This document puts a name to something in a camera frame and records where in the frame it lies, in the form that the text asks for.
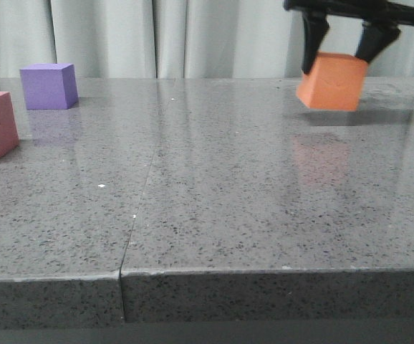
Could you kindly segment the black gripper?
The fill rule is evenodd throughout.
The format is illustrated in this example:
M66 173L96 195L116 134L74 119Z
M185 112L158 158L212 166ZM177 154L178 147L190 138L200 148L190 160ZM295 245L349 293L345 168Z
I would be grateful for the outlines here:
M355 57L371 63L400 36L398 25L414 27L414 6L391 1L287 0L286 11L300 11L304 25L302 71L308 75L329 31L327 16L362 19L362 35Z

